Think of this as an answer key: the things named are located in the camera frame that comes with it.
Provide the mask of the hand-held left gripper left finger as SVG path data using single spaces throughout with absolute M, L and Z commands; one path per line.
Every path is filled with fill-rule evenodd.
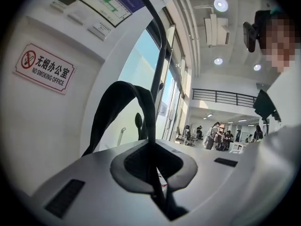
M 145 140 L 84 156 L 45 181 L 32 195 L 34 214 L 47 226 L 168 226 L 169 220 L 147 194 L 130 193 L 110 173 L 113 158 Z M 81 191 L 62 218 L 46 205 L 72 179 Z

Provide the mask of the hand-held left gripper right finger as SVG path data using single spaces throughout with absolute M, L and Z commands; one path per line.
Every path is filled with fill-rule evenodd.
M 176 206 L 187 211 L 241 211 L 244 204 L 245 154 L 206 150 L 157 139 L 156 143 L 183 161 L 183 181 L 192 180 L 172 192 Z

